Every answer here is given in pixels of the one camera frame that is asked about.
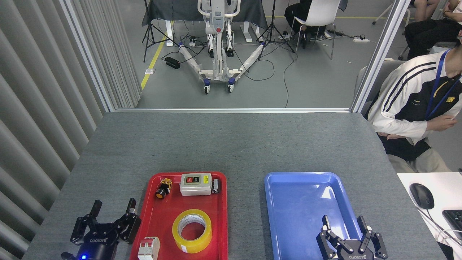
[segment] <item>curtain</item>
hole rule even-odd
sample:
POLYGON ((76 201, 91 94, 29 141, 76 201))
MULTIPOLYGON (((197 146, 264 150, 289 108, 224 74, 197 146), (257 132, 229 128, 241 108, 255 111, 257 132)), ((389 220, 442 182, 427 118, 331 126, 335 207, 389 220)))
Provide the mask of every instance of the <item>curtain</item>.
POLYGON ((0 259, 21 259, 106 111, 141 88, 114 0, 0 1, 0 259))

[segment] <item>black pants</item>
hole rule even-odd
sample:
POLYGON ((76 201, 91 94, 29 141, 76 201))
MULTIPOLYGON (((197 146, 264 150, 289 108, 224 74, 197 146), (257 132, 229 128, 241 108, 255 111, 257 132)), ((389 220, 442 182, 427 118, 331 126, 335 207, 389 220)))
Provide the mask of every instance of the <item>black pants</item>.
MULTIPOLYGON (((301 20, 306 20, 306 17, 308 16, 308 11, 310 10, 310 5, 311 5, 311 1, 304 1, 304 3, 293 4, 286 8, 284 17, 289 23, 289 26, 292 26, 292 23, 293 23, 292 30, 295 33, 300 31, 301 24, 297 20, 295 20, 294 22, 293 18, 297 17, 301 20)), ((326 30, 326 26, 320 26, 319 35, 324 35, 325 30, 326 30)), ((310 32, 313 35, 316 35, 317 31, 318 31, 317 26, 307 26, 306 27, 306 32, 310 32)))
POLYGON ((458 42, 457 35, 462 25, 451 19, 426 20, 410 23, 404 32, 409 54, 407 60, 428 54, 428 49, 437 42, 458 42))

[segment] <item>plastic tray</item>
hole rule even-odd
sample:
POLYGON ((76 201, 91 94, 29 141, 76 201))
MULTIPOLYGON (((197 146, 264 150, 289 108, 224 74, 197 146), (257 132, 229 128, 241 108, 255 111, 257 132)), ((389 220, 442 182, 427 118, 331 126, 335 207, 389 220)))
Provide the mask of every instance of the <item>plastic tray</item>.
POLYGON ((362 236, 340 178, 333 173, 269 173, 265 190, 274 260, 322 260, 316 236, 324 215, 341 238, 362 236))
POLYGON ((221 181, 220 193, 212 193, 205 196, 182 196, 179 183, 183 173, 158 173, 151 177, 141 209, 141 225, 133 242, 130 260, 138 260, 140 240, 146 236, 156 236, 159 238, 160 250, 158 260, 228 259, 226 177, 220 172, 208 173, 211 173, 212 179, 219 179, 221 181), (166 195, 164 199, 158 199, 155 197, 155 192, 163 178, 172 180, 172 189, 170 194, 166 195), (210 244, 203 251, 195 254, 188 254, 181 251, 175 244, 171 230, 175 218, 183 211, 189 209, 204 211, 212 222, 212 240, 210 244))

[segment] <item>black stripe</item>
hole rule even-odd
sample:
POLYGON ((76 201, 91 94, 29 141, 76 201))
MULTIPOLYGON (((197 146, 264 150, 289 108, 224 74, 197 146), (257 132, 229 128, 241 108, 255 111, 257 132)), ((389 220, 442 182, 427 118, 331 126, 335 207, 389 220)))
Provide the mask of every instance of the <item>black stripe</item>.
POLYGON ((403 84, 401 85, 400 87, 400 90, 398 91, 398 93, 396 93, 396 96, 393 98, 393 100, 391 101, 390 105, 388 106, 388 109, 386 110, 386 112, 390 111, 390 108, 391 106, 393 105, 393 103, 396 101, 396 99, 398 98, 398 96, 400 95, 400 93, 403 91, 404 89, 404 86, 407 84, 408 81, 410 81, 412 78, 414 78, 415 76, 425 72, 425 71, 430 71, 430 70, 435 70, 436 67, 432 67, 432 68, 426 68, 426 69, 423 69, 419 72, 417 72, 416 74, 412 75, 411 77, 409 77, 408 79, 406 79, 405 82, 403 82, 403 84))
POLYGON ((420 65, 417 65, 415 66, 414 68, 408 70, 405 74, 403 74, 403 76, 401 76, 401 78, 398 80, 398 82, 396 83, 395 87, 393 88, 393 91, 390 93, 390 95, 388 96, 387 98, 387 101, 385 102, 385 104, 383 105, 383 109, 382 111, 385 111, 385 107, 387 106, 388 102, 390 102, 390 98, 391 96, 393 95, 393 93, 396 91, 396 89, 398 88, 400 82, 403 80, 403 78, 405 76, 407 76, 409 73, 411 73, 413 70, 416 70, 418 69, 419 67, 422 67, 422 66, 428 66, 428 65, 434 65, 436 64, 436 62, 427 62, 427 63, 424 63, 424 64, 420 64, 420 65))

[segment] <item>robotiq logo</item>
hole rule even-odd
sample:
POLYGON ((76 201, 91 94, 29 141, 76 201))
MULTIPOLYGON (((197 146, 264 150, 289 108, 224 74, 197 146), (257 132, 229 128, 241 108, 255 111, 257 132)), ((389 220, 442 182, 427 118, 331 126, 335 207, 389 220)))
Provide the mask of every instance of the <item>robotiq logo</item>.
POLYGON ((355 255, 355 256, 349 255, 348 258, 349 259, 366 259, 366 255, 365 254, 362 256, 361 255, 355 255))
POLYGON ((101 242, 105 243, 107 240, 108 240, 107 237, 106 237, 105 239, 90 239, 90 243, 93 243, 93 242, 94 242, 94 243, 97 243, 97 242, 99 242, 99 243, 101 243, 101 242))

